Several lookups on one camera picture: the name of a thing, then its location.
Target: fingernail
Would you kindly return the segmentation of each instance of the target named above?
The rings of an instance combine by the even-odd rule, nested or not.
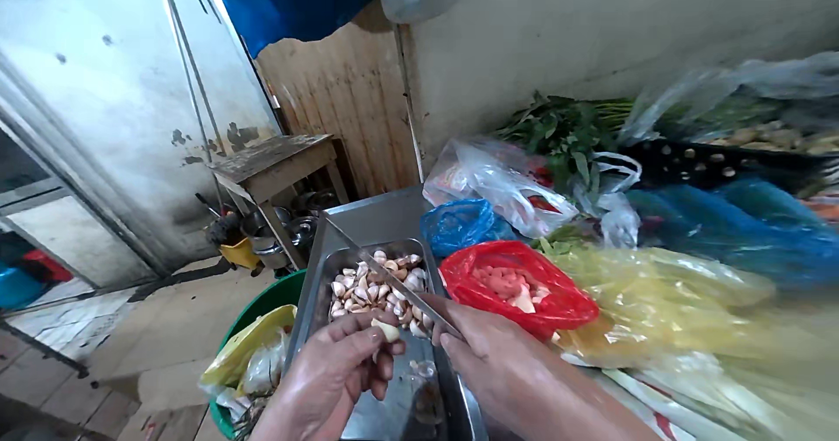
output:
[[[451,344],[452,338],[454,338],[454,336],[448,333],[443,333],[440,335],[440,345],[443,346],[443,350],[446,350],[446,353],[449,352],[449,345]]]

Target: blue container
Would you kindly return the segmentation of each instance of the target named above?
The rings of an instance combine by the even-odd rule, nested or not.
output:
[[[17,267],[0,271],[0,308],[24,308],[43,293],[44,286]]]

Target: wooden plank wall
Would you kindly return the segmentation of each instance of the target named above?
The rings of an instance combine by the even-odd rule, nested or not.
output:
[[[325,39],[268,46],[257,64],[291,134],[342,139],[361,198],[419,183],[396,39],[378,0]]]

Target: hand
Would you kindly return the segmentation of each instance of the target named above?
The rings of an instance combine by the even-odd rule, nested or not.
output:
[[[388,344],[382,328],[370,327],[373,318],[399,323],[393,313],[374,310],[338,318],[312,335],[281,375],[252,441],[339,439],[362,393],[384,400],[393,356],[405,352],[405,343]]]
[[[484,416],[529,441],[659,440],[596,382],[518,324],[440,296],[423,297],[467,340],[441,334],[440,325],[432,335],[432,343],[442,344]]]

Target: wooden table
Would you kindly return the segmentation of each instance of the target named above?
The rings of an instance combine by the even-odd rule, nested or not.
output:
[[[231,192],[233,201],[243,213],[248,213],[244,199],[259,208],[295,269],[305,268],[306,262],[291,243],[291,238],[274,212],[270,200],[280,191],[325,167],[338,200],[342,204],[349,202],[347,190],[335,163],[336,153],[331,137],[332,135],[276,136],[256,146],[245,148],[223,161],[208,165],[219,183]]]

